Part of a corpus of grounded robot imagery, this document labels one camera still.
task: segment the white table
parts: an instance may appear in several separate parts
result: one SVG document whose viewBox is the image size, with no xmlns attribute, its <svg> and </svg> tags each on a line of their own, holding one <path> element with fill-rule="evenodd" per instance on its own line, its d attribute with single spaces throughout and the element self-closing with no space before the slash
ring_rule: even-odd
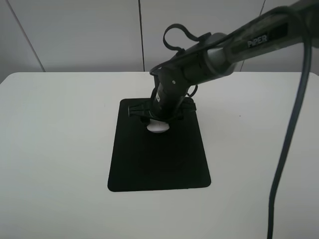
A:
<svg viewBox="0 0 319 239">
<path fill-rule="evenodd" d="M 208 188 L 107 188 L 121 99 L 148 73 L 15 73 L 0 85 L 1 239 L 264 239 L 268 196 L 300 73 L 234 73 L 194 99 Z M 275 204 L 275 239 L 319 238 L 319 77 Z"/>
</svg>

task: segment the black mat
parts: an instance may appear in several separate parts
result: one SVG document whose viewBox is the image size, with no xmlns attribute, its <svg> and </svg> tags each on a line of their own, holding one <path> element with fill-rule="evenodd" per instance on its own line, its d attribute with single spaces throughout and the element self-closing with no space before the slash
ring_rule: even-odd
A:
<svg viewBox="0 0 319 239">
<path fill-rule="evenodd" d="M 152 133 L 138 117 L 128 117 L 120 103 L 108 188 L 113 192 L 203 188 L 210 175 L 196 113 L 170 124 L 165 133 Z"/>
</svg>

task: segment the white object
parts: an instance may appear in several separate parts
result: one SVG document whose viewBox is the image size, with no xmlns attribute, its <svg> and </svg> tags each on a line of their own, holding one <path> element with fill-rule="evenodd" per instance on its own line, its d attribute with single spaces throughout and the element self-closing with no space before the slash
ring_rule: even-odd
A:
<svg viewBox="0 0 319 239">
<path fill-rule="evenodd" d="M 10 75 L 0 85 L 0 238 L 265 238 L 299 77 L 234 73 L 199 86 L 209 187 L 113 193 L 120 100 L 149 97 L 152 76 Z M 276 197 L 275 239 L 319 235 L 318 106 L 319 77 L 311 74 Z"/>
<path fill-rule="evenodd" d="M 152 133 L 164 133 L 168 131 L 169 124 L 166 122 L 151 119 L 150 124 L 147 126 L 147 129 Z"/>
</svg>

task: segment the robotic arm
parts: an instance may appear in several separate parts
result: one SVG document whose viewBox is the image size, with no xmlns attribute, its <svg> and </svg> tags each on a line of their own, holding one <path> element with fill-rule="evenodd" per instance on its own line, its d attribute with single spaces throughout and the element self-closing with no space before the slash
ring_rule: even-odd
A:
<svg viewBox="0 0 319 239">
<path fill-rule="evenodd" d="M 150 100 L 129 107 L 130 116 L 140 116 L 146 123 L 148 119 L 169 122 L 195 111 L 192 99 L 185 97 L 190 86 L 230 75 L 239 61 L 303 42 L 304 32 L 310 35 L 312 46 L 319 48 L 319 0 L 275 8 L 229 35 L 195 37 L 180 24 L 171 25 L 165 33 L 172 28 L 198 43 L 184 50 L 170 46 L 164 35 L 165 46 L 177 54 L 150 71 L 155 78 Z"/>
</svg>

